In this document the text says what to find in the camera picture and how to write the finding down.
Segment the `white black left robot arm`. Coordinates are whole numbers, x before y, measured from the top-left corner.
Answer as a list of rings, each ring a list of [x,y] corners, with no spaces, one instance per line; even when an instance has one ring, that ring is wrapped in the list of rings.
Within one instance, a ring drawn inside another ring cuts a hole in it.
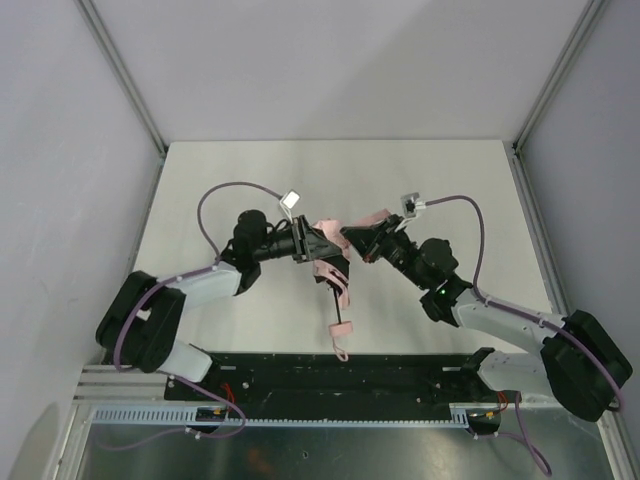
[[[338,307],[347,307],[349,243],[339,222],[310,224],[299,216],[272,225],[263,212],[248,210],[239,215],[232,238],[213,265],[164,281],[143,271],[131,273],[97,327],[96,341],[121,364],[198,383],[213,360],[178,340],[183,314],[246,292],[259,278],[263,262],[283,257],[312,263],[314,279],[333,290]]]

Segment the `pink folding umbrella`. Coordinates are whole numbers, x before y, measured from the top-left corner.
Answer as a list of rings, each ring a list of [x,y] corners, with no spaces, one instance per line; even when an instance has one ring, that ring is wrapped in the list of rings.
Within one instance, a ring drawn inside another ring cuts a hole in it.
[[[313,225],[340,253],[337,256],[313,261],[313,276],[317,283],[325,283],[332,291],[337,321],[328,327],[334,354],[341,362],[349,360],[348,353],[339,345],[342,338],[353,332],[351,321],[342,319],[342,311],[350,305],[349,270],[351,243],[341,234],[342,223],[335,219],[319,220]]]

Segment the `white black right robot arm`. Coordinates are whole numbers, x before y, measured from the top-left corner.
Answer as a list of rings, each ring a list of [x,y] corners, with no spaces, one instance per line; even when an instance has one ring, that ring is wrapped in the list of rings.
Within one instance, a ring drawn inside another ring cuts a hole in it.
[[[364,262],[384,259],[422,290],[420,303],[432,321],[519,348],[517,354],[485,348],[473,355],[471,368],[489,389],[548,397],[589,422],[621,408],[621,388],[633,368],[592,314],[544,313],[491,297],[457,274],[447,240],[416,243],[397,215],[340,232]]]

